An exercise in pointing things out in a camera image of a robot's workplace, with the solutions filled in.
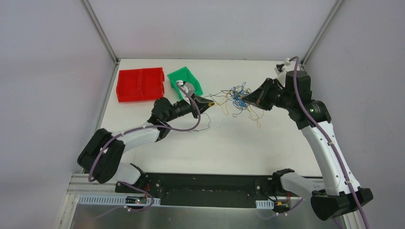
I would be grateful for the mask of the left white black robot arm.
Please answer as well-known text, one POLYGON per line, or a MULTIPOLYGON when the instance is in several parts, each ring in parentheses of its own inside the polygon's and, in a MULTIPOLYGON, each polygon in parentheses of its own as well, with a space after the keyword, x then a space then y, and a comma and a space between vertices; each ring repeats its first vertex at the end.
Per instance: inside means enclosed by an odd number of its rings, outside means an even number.
POLYGON ((165 98, 154 102, 151 116, 139 127, 112 133, 104 128, 98 129, 77 158, 78 165, 89 174, 89 180, 100 184, 106 182, 127 183, 134 193, 145 189, 146 180, 140 168, 121 162, 123 154, 144 144, 164 139, 174 128, 169 122, 192 114, 198 121, 201 114, 214 105, 214 101, 192 94, 171 104, 165 98))

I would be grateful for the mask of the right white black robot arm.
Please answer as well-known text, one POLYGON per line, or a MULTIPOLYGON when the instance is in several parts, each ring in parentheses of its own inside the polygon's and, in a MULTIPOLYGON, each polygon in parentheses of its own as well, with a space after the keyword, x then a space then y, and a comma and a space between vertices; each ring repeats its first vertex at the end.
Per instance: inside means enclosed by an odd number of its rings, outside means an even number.
POLYGON ((331 116, 326 105, 312 98, 311 77, 305 71, 289 71, 285 81, 267 78, 242 100, 261 110, 273 107, 287 110, 308 141, 323 178, 316 184, 293 169, 273 173, 271 190, 276 195, 292 192, 310 202, 315 215, 323 221, 342 216, 373 199, 372 191, 362 187, 345 161, 336 142, 331 116))

